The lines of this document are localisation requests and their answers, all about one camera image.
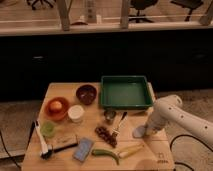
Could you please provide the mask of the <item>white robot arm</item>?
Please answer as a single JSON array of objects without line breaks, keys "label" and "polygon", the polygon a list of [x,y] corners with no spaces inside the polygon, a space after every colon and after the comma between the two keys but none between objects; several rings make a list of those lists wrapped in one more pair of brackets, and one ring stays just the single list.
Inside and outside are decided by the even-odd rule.
[{"label": "white robot arm", "polygon": [[145,124],[145,134],[156,134],[165,127],[167,121],[173,121],[206,143],[213,144],[213,123],[182,110],[182,105],[178,95],[157,99]]}]

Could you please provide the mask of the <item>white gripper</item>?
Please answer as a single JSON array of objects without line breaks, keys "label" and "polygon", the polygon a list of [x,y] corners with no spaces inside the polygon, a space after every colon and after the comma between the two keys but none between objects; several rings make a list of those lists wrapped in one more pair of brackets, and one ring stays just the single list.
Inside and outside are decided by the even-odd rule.
[{"label": "white gripper", "polygon": [[161,115],[161,112],[157,109],[154,109],[153,112],[149,115],[148,120],[145,124],[145,134],[156,134],[158,131],[161,131],[165,127],[166,122],[167,120]]}]

